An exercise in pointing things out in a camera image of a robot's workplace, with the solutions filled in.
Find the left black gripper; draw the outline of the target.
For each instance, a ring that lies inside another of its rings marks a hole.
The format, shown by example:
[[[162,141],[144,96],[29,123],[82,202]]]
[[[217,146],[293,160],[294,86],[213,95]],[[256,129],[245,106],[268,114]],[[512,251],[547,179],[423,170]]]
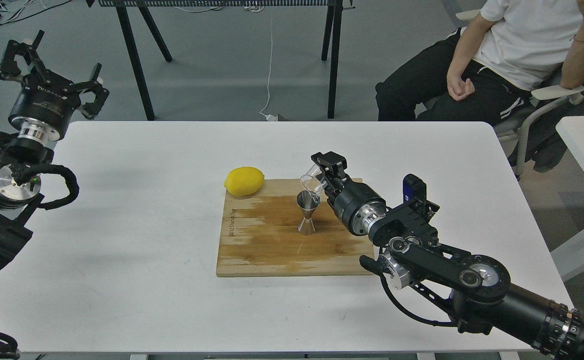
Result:
[[[44,30],[39,30],[31,44],[14,39],[8,41],[0,62],[0,80],[22,84],[21,93],[8,117],[13,128],[19,130],[28,119],[38,120],[53,128],[56,131],[53,140],[59,141],[65,137],[74,111],[78,110],[86,119],[94,120],[101,112],[109,91],[99,80],[101,63],[95,64],[89,80],[72,85],[72,93],[62,91],[71,82],[63,76],[51,75],[50,83],[47,83],[46,68],[37,53],[44,34]],[[24,59],[31,73],[22,75],[17,56]],[[92,93],[94,100],[83,103],[81,94],[85,93]]]

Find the person right hand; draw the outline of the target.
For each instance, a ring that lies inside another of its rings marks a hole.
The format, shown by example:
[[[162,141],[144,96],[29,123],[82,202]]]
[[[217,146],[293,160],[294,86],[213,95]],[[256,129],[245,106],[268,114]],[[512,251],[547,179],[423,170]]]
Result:
[[[475,92],[475,86],[470,78],[464,80],[461,75],[448,74],[446,81],[449,95],[455,101],[462,101]]]

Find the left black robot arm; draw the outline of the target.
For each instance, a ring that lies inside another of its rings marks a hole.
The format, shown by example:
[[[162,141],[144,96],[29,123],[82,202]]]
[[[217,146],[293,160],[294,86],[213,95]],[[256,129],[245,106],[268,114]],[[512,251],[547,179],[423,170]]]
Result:
[[[26,222],[35,210],[65,207],[79,195],[76,175],[53,164],[52,142],[66,136],[75,111],[88,120],[109,96],[95,65],[89,80],[74,82],[49,70],[38,55],[44,36],[31,42],[8,42],[0,63],[0,80],[21,84],[10,112],[16,132],[0,131],[0,271],[26,246],[33,232]]]

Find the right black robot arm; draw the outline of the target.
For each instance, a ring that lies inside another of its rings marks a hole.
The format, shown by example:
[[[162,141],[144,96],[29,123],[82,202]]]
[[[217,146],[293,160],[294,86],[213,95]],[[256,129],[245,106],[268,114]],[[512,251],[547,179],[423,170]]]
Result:
[[[392,303],[411,319],[460,333],[488,335],[497,328],[553,360],[584,360],[584,312],[568,309],[511,282],[498,260],[439,242],[430,219],[439,207],[427,200],[426,184],[408,174],[403,203],[389,208],[374,189],[354,181],[344,157],[334,152],[312,155],[327,202],[352,235],[368,236],[379,248],[376,259],[362,255],[360,265],[379,276]],[[443,310],[448,322],[409,312],[390,291],[410,287]]]

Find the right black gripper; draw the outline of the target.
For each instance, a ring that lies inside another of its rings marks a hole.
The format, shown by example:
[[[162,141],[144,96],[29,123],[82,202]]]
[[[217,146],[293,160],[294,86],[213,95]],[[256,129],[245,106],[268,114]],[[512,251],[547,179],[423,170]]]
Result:
[[[347,161],[342,155],[317,152],[311,160],[322,169],[322,173],[314,174],[315,193],[328,201],[352,235],[367,235],[372,224],[386,215],[385,200],[370,186],[354,182],[345,173]]]

